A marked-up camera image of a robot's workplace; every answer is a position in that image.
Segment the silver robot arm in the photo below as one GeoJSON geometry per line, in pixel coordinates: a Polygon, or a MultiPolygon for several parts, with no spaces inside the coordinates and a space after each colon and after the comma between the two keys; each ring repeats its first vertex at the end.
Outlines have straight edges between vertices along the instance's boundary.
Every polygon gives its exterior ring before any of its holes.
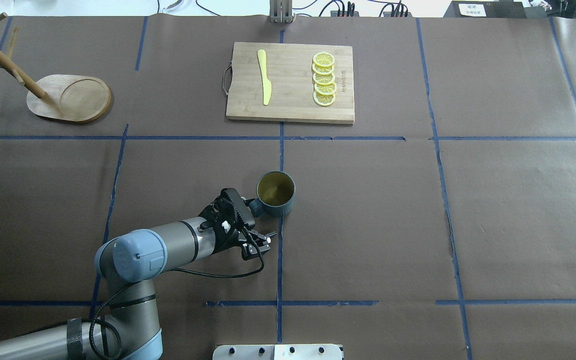
{"type": "Polygon", "coordinates": [[[98,249],[94,265],[109,298],[89,319],[0,341],[0,360],[158,360],[162,328],[154,278],[230,248],[245,260],[269,250],[270,235],[255,230],[259,199],[244,199],[228,187],[194,218],[140,228],[98,249]]]}

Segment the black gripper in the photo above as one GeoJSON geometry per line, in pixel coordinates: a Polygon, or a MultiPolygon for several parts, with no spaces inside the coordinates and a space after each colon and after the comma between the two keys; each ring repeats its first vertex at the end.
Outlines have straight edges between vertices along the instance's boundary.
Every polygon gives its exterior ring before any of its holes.
{"type": "MultiPolygon", "coordinates": [[[[249,203],[252,200],[242,199],[246,201],[246,205],[249,207],[249,203]]],[[[214,233],[215,245],[213,253],[238,247],[241,248],[242,259],[247,261],[258,255],[265,255],[270,250],[272,237],[278,235],[276,231],[263,235],[254,229],[247,230],[243,228],[238,230],[225,219],[224,212],[220,210],[218,205],[218,198],[215,198],[199,214],[199,217],[203,219],[199,224],[199,232],[203,233],[210,229],[214,233]]]]}

